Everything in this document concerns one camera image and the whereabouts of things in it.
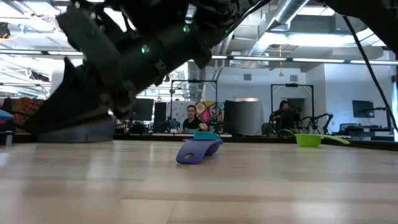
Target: green bowl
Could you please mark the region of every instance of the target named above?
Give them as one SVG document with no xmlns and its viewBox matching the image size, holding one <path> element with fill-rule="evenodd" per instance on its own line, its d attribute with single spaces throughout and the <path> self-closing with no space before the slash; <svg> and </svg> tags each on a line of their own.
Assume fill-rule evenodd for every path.
<svg viewBox="0 0 398 224">
<path fill-rule="evenodd" d="M 319 147 L 322 137 L 315 134 L 296 134 L 296 141 L 302 147 Z"/>
</svg>

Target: ductwork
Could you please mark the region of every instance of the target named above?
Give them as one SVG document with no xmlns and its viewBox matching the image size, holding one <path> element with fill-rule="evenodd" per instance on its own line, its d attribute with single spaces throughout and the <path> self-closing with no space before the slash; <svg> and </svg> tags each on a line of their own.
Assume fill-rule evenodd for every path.
<svg viewBox="0 0 398 224">
<path fill-rule="evenodd" d="M 280 0 L 277 9 L 273 13 L 272 19 L 268 22 L 264 16 L 261 22 L 266 22 L 267 29 L 260 39 L 254 44 L 248 55 L 259 57 L 267 50 L 268 45 L 264 44 L 267 32 L 282 26 L 282 30 L 287 31 L 290 28 L 290 22 L 300 12 L 300 10 L 309 2 L 309 0 Z M 242 67 L 250 67 L 248 62 L 243 62 Z"/>
</svg>

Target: ceiling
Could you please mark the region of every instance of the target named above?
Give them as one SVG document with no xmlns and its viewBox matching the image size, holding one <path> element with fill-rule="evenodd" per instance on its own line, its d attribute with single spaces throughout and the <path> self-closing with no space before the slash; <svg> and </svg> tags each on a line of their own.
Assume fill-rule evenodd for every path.
<svg viewBox="0 0 398 224">
<path fill-rule="evenodd" d="M 34 71 L 51 79 L 52 71 L 60 69 L 51 66 L 59 64 L 52 63 L 53 60 L 60 60 L 60 57 L 56 53 L 51 54 L 51 52 L 74 51 L 54 19 L 56 15 L 66 10 L 66 3 L 67 1 L 46 0 L 3 0 L 0 2 L 0 22 L 8 22 L 9 29 L 11 30 L 11 38 L 0 42 L 0 50 L 43 50 L 50 52 L 47 58 L 39 56 L 16 57 L 0 54 L 0 83 L 20 84 L 17 90 L 11 90 L 11 88 L 4 84 L 0 85 L 0 97 L 4 95 L 21 96 L 18 90 L 26 91 L 26 96 L 28 94 L 35 94 L 38 97 L 44 98 L 49 95 L 50 83 L 34 79 L 30 74 L 31 71 Z M 307 41 L 299 41 L 299 36 L 304 34 L 312 34 L 312 37 L 323 40 L 326 40 L 326 35 L 339 34 L 338 36 L 349 36 L 347 27 L 342 23 L 340 16 L 336 15 L 333 10 L 310 1 L 294 17 L 290 23 L 289 30 L 271 30 L 265 33 L 263 28 L 277 9 L 278 1 L 272 1 L 270 4 L 252 13 L 229 37 L 212 49 L 213 53 L 215 55 L 249 55 L 250 50 L 260 42 L 259 40 L 262 40 L 261 37 L 264 34 L 269 35 L 271 33 L 273 38 L 275 37 L 274 42 L 269 44 L 261 55 L 300 58 L 360 58 L 358 50 L 354 45 L 346 44 L 344 47 L 339 47 L 331 44 L 332 41 L 329 41 L 329 45 L 325 43 L 327 41 L 314 45 L 315 41 L 309 40 L 308 37 Z M 194 11 L 195 8 L 190 6 L 187 16 L 192 16 Z M 126 30 L 121 13 L 114 12 L 111 9 L 106 9 L 106 13 L 123 30 Z M 366 31 L 366 26 L 360 21 L 355 19 L 351 21 L 358 32 Z M 369 32 L 364 33 L 362 43 L 366 46 L 367 52 L 369 52 L 369 58 L 378 58 L 380 57 L 380 52 L 382 52 L 380 48 L 382 43 L 372 34 Z M 257 62 L 225 61 L 224 63 L 217 63 L 217 65 L 211 62 L 209 66 L 236 67 L 236 69 L 266 68 L 272 70 L 279 68 L 280 63 L 269 62 L 258 64 Z M 312 65 L 307 63 L 284 63 L 283 66 L 286 68 L 300 68 L 302 72 L 305 72 Z M 203 70 L 200 71 L 193 63 L 182 65 L 170 74 L 172 80 L 185 80 L 188 78 L 205 79 L 205 77 L 205 72 Z M 23 86 L 23 84 L 33 84 L 33 86 Z M 181 90 L 177 90 L 175 93 L 175 96 L 181 100 L 184 98 L 196 100 L 201 96 L 202 85 L 184 82 L 175 82 L 174 85 L 181 87 Z M 171 82 L 165 82 L 157 88 L 152 86 L 151 90 L 141 93 L 141 95 L 148 98 L 159 96 L 163 100 L 169 100 L 170 86 Z"/>
</svg>

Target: person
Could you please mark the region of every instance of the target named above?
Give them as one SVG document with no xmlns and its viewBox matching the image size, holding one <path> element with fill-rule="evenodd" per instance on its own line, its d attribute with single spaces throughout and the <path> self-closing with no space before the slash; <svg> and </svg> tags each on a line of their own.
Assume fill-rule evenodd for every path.
<svg viewBox="0 0 398 224">
<path fill-rule="evenodd" d="M 289 109 L 289 102 L 282 100 L 279 104 L 279 110 L 273 112 L 272 120 L 276 121 L 276 129 L 280 131 L 282 129 L 293 130 L 295 129 L 295 123 L 301 120 L 298 113 Z"/>
<path fill-rule="evenodd" d="M 187 107 L 187 114 L 188 118 L 182 124 L 182 128 L 184 130 L 197 130 L 197 129 L 204 129 L 205 124 L 197 118 L 197 108 L 196 106 L 189 105 Z"/>
</svg>

